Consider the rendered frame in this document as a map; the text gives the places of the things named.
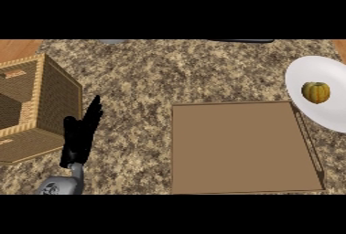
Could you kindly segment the white round plate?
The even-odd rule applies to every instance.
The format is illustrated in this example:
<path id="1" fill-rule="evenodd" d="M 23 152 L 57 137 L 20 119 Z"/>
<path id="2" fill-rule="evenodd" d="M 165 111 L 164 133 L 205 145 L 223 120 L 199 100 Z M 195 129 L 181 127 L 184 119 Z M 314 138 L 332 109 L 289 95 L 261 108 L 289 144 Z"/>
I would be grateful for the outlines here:
<path id="1" fill-rule="evenodd" d="M 285 86 L 307 118 L 346 133 L 346 65 L 320 56 L 300 57 L 286 68 Z"/>

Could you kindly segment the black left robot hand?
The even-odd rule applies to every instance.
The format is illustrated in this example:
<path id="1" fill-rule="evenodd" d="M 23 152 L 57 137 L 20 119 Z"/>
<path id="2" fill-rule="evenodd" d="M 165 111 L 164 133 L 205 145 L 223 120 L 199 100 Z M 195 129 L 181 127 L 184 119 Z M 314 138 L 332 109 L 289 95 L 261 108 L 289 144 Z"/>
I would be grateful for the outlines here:
<path id="1" fill-rule="evenodd" d="M 63 148 L 59 166 L 67 168 L 70 164 L 84 164 L 88 158 L 88 152 L 93 142 L 93 134 L 96 132 L 101 118 L 100 96 L 96 96 L 88 104 L 85 115 L 81 120 L 72 116 L 63 119 Z"/>

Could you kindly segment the brown flat tray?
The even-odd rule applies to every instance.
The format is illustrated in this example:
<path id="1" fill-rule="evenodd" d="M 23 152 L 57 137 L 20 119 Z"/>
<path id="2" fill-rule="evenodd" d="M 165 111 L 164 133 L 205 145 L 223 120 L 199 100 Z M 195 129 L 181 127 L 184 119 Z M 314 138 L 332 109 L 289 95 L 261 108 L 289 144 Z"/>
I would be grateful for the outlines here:
<path id="1" fill-rule="evenodd" d="M 288 101 L 171 107 L 171 192 L 325 190 L 323 171 Z"/>

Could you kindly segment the yellow green squash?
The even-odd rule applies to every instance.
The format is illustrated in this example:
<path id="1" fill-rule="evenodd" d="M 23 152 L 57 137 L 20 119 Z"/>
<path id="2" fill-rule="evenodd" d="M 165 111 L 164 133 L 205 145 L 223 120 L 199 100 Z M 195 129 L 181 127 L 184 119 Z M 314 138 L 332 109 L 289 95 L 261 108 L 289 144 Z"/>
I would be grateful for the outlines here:
<path id="1" fill-rule="evenodd" d="M 323 82 L 306 82 L 301 94 L 308 102 L 319 104 L 329 98 L 329 87 Z"/>

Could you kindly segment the woven wicker basket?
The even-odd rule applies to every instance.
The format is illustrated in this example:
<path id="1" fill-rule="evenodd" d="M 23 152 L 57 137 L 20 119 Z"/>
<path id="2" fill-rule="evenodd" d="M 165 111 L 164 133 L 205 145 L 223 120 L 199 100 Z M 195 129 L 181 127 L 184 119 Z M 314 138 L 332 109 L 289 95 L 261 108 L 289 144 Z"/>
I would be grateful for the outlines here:
<path id="1" fill-rule="evenodd" d="M 81 115 L 82 86 L 47 55 L 0 63 L 0 165 L 59 150 Z"/>

